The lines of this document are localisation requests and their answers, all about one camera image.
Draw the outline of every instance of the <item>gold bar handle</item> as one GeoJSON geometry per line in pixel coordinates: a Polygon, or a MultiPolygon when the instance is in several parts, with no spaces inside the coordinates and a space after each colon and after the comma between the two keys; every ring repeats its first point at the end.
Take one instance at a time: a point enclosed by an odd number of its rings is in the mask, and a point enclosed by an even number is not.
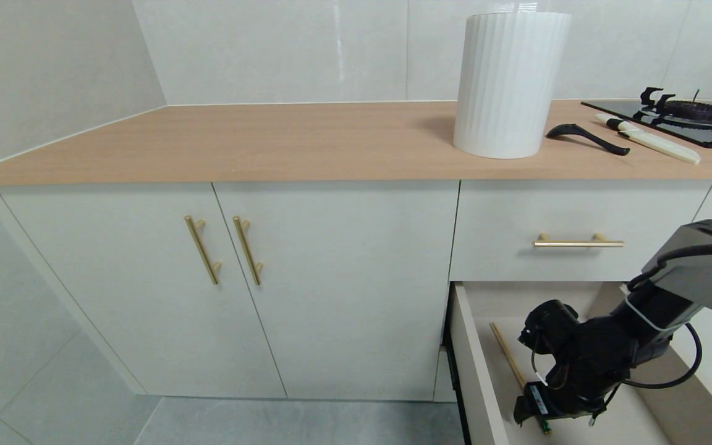
{"type": "Polygon", "coordinates": [[[249,228],[249,220],[241,219],[240,216],[234,216],[232,217],[232,222],[235,223],[235,231],[238,232],[240,245],[244,248],[244,256],[246,257],[246,262],[249,263],[249,270],[252,271],[252,278],[254,278],[255,284],[259,286],[260,271],[263,270],[263,263],[255,264],[252,250],[249,248],[249,242],[246,240],[246,230],[249,228]]]}
{"type": "Polygon", "coordinates": [[[602,234],[595,234],[591,240],[552,240],[547,234],[540,234],[532,245],[535,247],[625,247],[625,242],[605,239],[602,234]]]}
{"type": "Polygon", "coordinates": [[[197,250],[200,251],[200,256],[203,257],[203,264],[208,271],[208,275],[210,275],[210,281],[212,281],[213,284],[218,285],[218,271],[221,269],[221,261],[216,261],[213,265],[211,265],[205,246],[200,240],[200,230],[205,226],[205,220],[201,219],[194,222],[194,219],[190,215],[187,215],[185,220],[186,226],[189,226],[189,232],[192,233],[194,244],[197,246],[197,250]]]}

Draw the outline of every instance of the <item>chopstick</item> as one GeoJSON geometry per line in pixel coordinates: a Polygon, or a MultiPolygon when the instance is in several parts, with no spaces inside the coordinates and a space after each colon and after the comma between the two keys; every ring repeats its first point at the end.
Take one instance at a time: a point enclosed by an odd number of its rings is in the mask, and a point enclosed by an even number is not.
{"type": "MultiPolygon", "coordinates": [[[[507,344],[504,342],[504,338],[502,337],[502,333],[499,332],[499,327],[496,326],[496,323],[491,323],[491,330],[494,331],[494,336],[496,336],[496,341],[498,341],[499,347],[502,349],[502,352],[504,352],[505,358],[507,358],[507,363],[509,363],[509,367],[512,369],[512,374],[515,375],[515,379],[518,382],[518,386],[520,386],[520,391],[523,394],[523,387],[526,386],[526,381],[523,380],[522,374],[520,374],[520,371],[518,371],[518,366],[515,364],[515,360],[512,359],[511,353],[509,353],[509,349],[507,347],[507,344]]],[[[540,426],[540,431],[543,432],[543,434],[551,434],[554,431],[551,430],[551,427],[548,425],[548,421],[545,419],[541,419],[540,417],[535,416],[537,419],[537,425],[540,426]]]]}

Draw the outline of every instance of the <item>white ribbed vase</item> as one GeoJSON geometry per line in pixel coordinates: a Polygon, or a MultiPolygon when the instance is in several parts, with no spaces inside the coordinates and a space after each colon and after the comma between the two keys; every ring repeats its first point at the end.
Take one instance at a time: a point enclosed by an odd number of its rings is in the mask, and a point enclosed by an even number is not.
{"type": "Polygon", "coordinates": [[[511,12],[466,21],[454,144],[486,158],[525,158],[543,139],[570,14],[511,12]]]}

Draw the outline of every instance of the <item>kitchen knife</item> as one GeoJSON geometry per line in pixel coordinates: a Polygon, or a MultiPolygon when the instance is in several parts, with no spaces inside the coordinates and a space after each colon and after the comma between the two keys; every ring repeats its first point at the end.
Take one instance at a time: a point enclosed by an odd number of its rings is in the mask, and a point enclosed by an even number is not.
{"type": "Polygon", "coordinates": [[[664,139],[645,132],[624,119],[602,112],[597,113],[595,117],[610,129],[617,130],[619,135],[629,138],[635,143],[652,148],[664,155],[672,156],[675,159],[686,161],[686,163],[694,165],[700,163],[701,157],[696,151],[684,147],[681,144],[673,143],[669,139],[664,139]]]}

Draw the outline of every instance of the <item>sticker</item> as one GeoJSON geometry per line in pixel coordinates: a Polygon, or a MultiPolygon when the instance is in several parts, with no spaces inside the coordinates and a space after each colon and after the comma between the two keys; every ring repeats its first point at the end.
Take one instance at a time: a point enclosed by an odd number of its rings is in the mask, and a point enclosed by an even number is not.
{"type": "Polygon", "coordinates": [[[546,404],[543,403],[543,398],[540,396],[540,392],[537,391],[537,387],[529,386],[529,391],[532,392],[532,397],[534,397],[535,402],[537,402],[537,409],[540,410],[540,414],[543,414],[543,416],[548,414],[548,409],[546,408],[546,404]]]}

